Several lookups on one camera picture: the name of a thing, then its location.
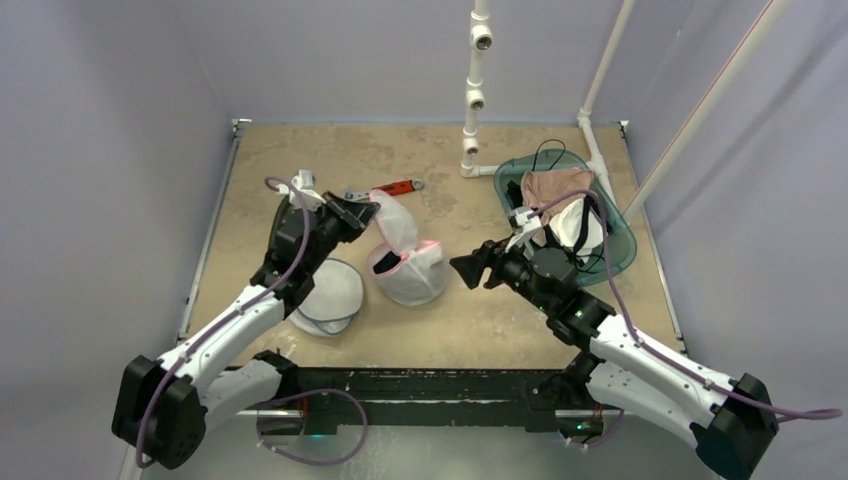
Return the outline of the white bra with black straps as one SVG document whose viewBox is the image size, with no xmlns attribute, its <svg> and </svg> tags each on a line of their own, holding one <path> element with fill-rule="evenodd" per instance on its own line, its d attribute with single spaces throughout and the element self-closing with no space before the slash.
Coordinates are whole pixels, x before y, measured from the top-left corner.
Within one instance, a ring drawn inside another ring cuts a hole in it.
<svg viewBox="0 0 848 480">
<path fill-rule="evenodd" d="M 602 222 L 598 203 L 591 196 L 571 202 L 555 214 L 548 223 L 552 238 L 562 247 L 580 271 L 589 271 L 604 259 L 604 234 L 607 222 Z"/>
</svg>

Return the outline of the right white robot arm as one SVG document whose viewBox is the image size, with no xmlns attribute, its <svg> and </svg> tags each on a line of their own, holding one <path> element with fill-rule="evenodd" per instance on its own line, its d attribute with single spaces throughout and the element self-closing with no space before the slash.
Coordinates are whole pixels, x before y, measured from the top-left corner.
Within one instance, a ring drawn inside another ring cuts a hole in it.
<svg viewBox="0 0 848 480">
<path fill-rule="evenodd" d="M 561 381 L 569 404 L 619 407 L 682 439 L 717 475 L 751 478 L 779 430 L 760 379 L 712 370 L 629 328 L 623 314 L 579 287 L 560 249 L 527 257 L 488 240 L 449 264 L 470 289 L 510 288 L 546 315 L 558 340 L 580 349 L 585 369 Z"/>
</svg>

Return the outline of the pink-trimmed white mesh laundry bag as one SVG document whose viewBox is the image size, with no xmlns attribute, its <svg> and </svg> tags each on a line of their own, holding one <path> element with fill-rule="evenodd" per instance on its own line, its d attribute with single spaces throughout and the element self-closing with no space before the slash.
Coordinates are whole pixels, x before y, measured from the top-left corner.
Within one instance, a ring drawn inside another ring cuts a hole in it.
<svg viewBox="0 0 848 480">
<path fill-rule="evenodd" d="M 447 283 L 448 257 L 437 240 L 419 237 L 412 214 L 394 197 L 372 191 L 371 202 L 381 205 L 374 222 L 382 242 L 368 256 L 368 272 L 383 293 L 403 306 L 419 306 L 435 300 Z M 392 251 L 402 261 L 389 272 L 376 275 L 373 265 Z"/>
</svg>

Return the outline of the navy blue bra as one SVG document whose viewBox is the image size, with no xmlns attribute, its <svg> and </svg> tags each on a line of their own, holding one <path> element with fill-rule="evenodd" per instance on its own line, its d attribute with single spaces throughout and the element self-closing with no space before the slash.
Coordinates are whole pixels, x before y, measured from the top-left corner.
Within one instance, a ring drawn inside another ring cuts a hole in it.
<svg viewBox="0 0 848 480">
<path fill-rule="evenodd" d="M 400 264 L 402 259 L 392 251 L 388 251 L 374 265 L 373 272 L 380 275 L 391 271 Z"/>
</svg>

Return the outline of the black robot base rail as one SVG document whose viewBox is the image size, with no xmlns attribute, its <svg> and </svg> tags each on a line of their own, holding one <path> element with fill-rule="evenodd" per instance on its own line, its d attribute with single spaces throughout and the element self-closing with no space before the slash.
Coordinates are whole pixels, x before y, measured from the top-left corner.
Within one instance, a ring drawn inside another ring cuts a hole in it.
<svg viewBox="0 0 848 480">
<path fill-rule="evenodd" d="M 301 367 L 266 350 L 256 359 L 282 375 L 260 408 L 291 410 L 308 435 L 341 426 L 521 427 L 596 440 L 615 422 L 587 390 L 595 362 L 580 354 L 564 369 Z"/>
</svg>

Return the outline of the blue-trimmed white mesh laundry bag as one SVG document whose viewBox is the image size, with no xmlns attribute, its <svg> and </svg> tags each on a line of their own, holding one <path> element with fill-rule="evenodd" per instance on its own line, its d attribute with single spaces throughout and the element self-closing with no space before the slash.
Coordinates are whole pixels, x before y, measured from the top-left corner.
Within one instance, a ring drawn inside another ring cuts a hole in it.
<svg viewBox="0 0 848 480">
<path fill-rule="evenodd" d="M 364 304 L 362 276 L 351 264 L 329 258 L 316 271 L 313 280 L 313 290 L 287 321 L 309 335 L 339 336 L 357 317 Z"/>
</svg>

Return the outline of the pink bra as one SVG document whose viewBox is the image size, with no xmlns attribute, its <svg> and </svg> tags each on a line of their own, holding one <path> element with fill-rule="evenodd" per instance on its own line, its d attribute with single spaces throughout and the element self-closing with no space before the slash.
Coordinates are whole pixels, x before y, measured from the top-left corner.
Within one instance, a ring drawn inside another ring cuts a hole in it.
<svg viewBox="0 0 848 480">
<path fill-rule="evenodd" d="M 588 189 L 593 180 L 594 173 L 591 170 L 579 167 L 527 171 L 519 183 L 522 205 L 534 208 L 543 206 L 569 191 Z"/>
</svg>

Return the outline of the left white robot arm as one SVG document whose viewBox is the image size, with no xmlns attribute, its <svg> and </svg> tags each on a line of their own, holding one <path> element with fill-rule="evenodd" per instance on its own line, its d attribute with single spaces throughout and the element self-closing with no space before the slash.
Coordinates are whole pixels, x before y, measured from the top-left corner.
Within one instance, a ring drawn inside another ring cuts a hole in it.
<svg viewBox="0 0 848 480">
<path fill-rule="evenodd" d="M 357 240 L 380 210 L 331 192 L 315 203 L 291 193 L 277 208 L 260 267 L 233 303 L 171 350 L 127 364 L 111 431 L 133 447 L 138 468 L 183 465 L 225 403 L 240 411 L 262 401 L 275 409 L 295 402 L 298 382 L 285 373 L 284 358 L 270 354 L 235 371 L 229 366 L 301 306 L 331 253 Z"/>
</svg>

